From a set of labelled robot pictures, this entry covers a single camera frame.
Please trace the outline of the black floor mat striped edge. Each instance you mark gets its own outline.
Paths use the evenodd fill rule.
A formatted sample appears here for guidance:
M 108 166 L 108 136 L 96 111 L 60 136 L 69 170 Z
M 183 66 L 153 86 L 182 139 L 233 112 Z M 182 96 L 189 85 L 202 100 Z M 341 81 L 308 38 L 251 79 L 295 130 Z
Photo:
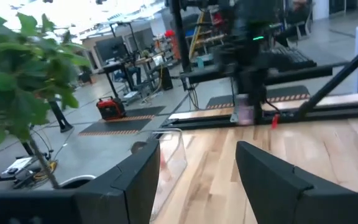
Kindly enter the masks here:
M 267 101 L 271 103 L 304 100 L 309 97 L 310 93 L 303 85 L 267 90 Z M 206 109 L 232 108 L 233 106 L 232 95 L 225 95 L 212 97 L 206 105 Z
M 80 136 L 135 134 L 152 121 L 165 106 L 154 106 L 126 111 L 119 119 L 99 120 L 79 132 Z

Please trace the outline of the background desk with monitor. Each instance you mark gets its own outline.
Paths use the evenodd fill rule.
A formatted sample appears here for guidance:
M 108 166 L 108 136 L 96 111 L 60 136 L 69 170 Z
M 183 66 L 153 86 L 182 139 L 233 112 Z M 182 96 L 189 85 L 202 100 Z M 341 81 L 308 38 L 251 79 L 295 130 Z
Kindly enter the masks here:
M 102 74 L 107 76 L 113 96 L 119 96 L 115 82 L 123 81 L 130 91 L 144 91 L 146 88 L 157 89 L 157 77 L 153 76 L 151 63 L 154 59 L 163 59 L 164 53 L 153 54 L 148 50 L 130 52 L 121 37 L 99 40 L 96 51 L 101 59 Z

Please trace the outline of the black keyboard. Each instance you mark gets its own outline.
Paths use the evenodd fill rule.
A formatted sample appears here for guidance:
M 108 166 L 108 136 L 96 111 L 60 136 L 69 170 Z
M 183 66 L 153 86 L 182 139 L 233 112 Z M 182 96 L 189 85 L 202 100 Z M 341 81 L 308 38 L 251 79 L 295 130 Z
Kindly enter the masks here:
M 279 72 L 316 67 L 317 63 L 296 48 L 275 47 L 263 50 L 262 55 L 268 57 L 269 65 Z

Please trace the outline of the green leafy plant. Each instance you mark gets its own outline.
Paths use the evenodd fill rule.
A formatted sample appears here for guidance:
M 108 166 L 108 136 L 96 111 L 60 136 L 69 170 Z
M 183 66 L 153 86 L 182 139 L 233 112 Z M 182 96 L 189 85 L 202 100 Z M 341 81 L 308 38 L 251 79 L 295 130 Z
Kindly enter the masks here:
M 66 30 L 55 40 L 55 24 L 42 15 L 42 22 L 17 13 L 20 29 L 6 27 L 0 16 L 0 144 L 7 136 L 27 142 L 54 189 L 59 188 L 49 164 L 40 153 L 31 126 L 48 123 L 50 102 L 59 98 L 62 108 L 77 108 L 73 82 L 79 69 L 90 61 L 79 54 L 83 46 Z

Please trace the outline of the black stand leg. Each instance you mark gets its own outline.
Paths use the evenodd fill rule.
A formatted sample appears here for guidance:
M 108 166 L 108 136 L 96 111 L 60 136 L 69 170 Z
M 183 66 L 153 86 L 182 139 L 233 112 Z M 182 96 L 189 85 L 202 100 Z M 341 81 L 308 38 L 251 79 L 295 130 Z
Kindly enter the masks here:
M 58 106 L 57 102 L 49 101 L 48 103 L 49 103 L 50 108 L 58 121 L 58 124 L 60 127 L 60 132 L 65 133 L 65 132 L 71 130 L 73 128 L 73 126 L 66 120 L 66 118 L 65 118 L 64 114 L 62 113 L 60 107 Z

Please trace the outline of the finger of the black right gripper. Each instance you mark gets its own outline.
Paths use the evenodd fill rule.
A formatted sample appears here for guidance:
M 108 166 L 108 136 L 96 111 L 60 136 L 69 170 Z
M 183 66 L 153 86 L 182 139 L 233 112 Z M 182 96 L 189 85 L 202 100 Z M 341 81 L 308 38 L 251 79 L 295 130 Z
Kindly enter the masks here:
M 233 98 L 233 111 L 230 118 L 230 122 L 232 123 L 238 123 L 239 117 L 238 117 L 238 110 L 239 110 L 239 100 L 237 99 L 237 95 L 234 95 Z
M 255 94 L 253 99 L 254 104 L 254 124 L 260 124 L 263 118 L 263 109 L 262 105 L 264 103 L 264 95 L 262 93 Z

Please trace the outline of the black round pole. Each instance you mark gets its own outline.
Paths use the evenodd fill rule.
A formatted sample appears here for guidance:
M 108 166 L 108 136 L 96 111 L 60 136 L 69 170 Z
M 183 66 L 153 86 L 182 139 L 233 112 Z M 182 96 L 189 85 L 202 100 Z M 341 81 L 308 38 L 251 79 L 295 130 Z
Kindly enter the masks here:
M 188 73 L 191 71 L 188 46 L 185 39 L 185 32 L 183 29 L 183 21 L 181 17 L 180 0 L 170 0 L 170 10 L 173 14 L 173 20 L 175 23 L 175 35 L 178 41 L 178 47 L 180 51 L 181 64 L 183 71 Z

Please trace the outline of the white plant pot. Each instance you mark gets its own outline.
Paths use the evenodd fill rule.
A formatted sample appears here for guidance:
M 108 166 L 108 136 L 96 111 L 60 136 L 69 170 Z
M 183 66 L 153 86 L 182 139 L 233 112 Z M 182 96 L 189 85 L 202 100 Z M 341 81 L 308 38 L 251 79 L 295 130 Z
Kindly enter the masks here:
M 94 175 L 79 175 L 63 181 L 59 184 L 59 187 L 61 189 L 77 189 L 78 187 L 85 185 L 86 183 L 94 180 L 95 178 L 96 176 Z

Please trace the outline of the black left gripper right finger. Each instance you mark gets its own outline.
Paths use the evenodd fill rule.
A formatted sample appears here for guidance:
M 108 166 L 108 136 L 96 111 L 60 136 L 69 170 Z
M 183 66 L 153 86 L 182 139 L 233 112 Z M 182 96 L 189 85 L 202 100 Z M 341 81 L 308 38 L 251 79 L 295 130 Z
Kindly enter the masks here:
M 358 192 L 245 141 L 236 163 L 258 224 L 358 224 Z

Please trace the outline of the black aluminium table frame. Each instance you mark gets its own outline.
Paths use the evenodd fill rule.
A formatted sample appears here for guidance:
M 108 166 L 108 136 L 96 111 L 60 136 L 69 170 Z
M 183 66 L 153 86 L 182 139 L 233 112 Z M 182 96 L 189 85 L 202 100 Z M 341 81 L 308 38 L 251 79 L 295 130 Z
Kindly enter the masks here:
M 358 68 L 358 55 L 350 62 L 351 66 Z M 328 93 L 334 90 L 346 78 L 342 75 L 335 75 L 325 86 L 323 86 L 316 94 L 306 99 L 306 101 L 298 101 L 299 106 L 287 106 L 286 108 L 278 108 L 277 105 L 265 102 L 262 105 L 263 118 L 260 124 L 252 125 L 266 125 L 272 124 L 272 119 L 275 114 L 279 114 L 280 123 L 297 123 L 307 121 L 319 120 L 336 120 L 347 118 L 358 118 L 358 101 L 347 103 L 332 103 L 330 105 L 323 105 L 321 102 L 328 99 Z M 168 119 L 162 124 L 162 128 L 178 128 L 180 130 L 196 130 L 196 129 L 211 129 L 211 128 L 229 128 L 235 126 L 252 126 L 240 125 L 230 122 L 232 114 L 204 116 L 192 118 L 175 118 Z

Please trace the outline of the red black portable generator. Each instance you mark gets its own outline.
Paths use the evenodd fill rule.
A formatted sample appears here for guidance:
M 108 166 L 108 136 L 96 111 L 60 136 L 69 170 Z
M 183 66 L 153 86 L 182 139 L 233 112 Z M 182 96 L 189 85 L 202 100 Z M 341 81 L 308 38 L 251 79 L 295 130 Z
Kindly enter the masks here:
M 126 111 L 123 102 L 119 98 L 106 96 L 99 99 L 96 103 L 102 119 L 114 120 L 126 117 Z

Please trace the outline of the dark grey side desk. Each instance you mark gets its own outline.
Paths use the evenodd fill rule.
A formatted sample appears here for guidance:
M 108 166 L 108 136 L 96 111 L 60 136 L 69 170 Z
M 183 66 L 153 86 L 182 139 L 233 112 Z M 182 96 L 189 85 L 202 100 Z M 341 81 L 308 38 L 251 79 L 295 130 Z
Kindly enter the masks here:
M 237 69 L 242 67 L 266 68 L 268 70 L 268 76 L 265 79 L 265 85 L 277 85 L 281 83 L 330 77 L 334 75 L 333 69 L 336 67 L 342 68 L 338 74 L 346 78 L 355 70 L 355 68 L 351 66 L 350 62 L 338 62 L 326 65 L 317 64 L 316 67 L 279 72 L 276 68 L 269 65 L 269 58 L 260 53 L 254 60 L 254 64 L 251 66 L 240 65 L 234 62 L 229 65 L 216 65 L 211 68 L 185 73 L 181 76 L 181 79 L 188 81 L 190 84 L 202 83 L 226 77 L 231 77 L 235 81 L 235 72 Z

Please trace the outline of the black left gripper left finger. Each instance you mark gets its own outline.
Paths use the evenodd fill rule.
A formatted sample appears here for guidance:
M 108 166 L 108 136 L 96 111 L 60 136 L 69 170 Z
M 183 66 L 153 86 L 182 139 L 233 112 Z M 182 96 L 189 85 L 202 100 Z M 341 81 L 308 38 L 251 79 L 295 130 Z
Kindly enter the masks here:
M 75 224 L 149 224 L 160 170 L 160 143 L 149 140 L 137 153 L 81 186 L 75 194 Z

